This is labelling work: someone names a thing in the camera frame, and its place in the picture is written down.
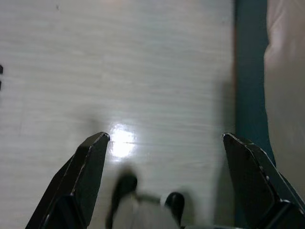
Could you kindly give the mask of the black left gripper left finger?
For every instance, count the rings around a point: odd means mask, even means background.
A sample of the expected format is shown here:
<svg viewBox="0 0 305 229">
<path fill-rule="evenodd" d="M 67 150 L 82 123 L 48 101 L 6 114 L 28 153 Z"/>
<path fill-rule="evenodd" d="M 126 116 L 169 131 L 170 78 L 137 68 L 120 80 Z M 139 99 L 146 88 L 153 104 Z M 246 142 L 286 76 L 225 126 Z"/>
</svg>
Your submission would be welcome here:
<svg viewBox="0 0 305 229">
<path fill-rule="evenodd" d="M 83 141 L 49 183 L 26 228 L 85 229 L 92 219 L 110 136 Z"/>
</svg>

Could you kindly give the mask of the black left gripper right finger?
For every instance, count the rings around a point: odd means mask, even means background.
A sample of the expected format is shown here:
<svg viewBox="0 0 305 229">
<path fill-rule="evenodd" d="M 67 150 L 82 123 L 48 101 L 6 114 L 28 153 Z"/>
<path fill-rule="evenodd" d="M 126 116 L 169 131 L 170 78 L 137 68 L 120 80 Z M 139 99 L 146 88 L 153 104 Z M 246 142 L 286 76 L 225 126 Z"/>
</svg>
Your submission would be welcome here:
<svg viewBox="0 0 305 229">
<path fill-rule="evenodd" d="M 305 203 L 267 153 L 232 133 L 223 134 L 223 144 L 247 225 L 252 229 L 303 229 Z"/>
</svg>

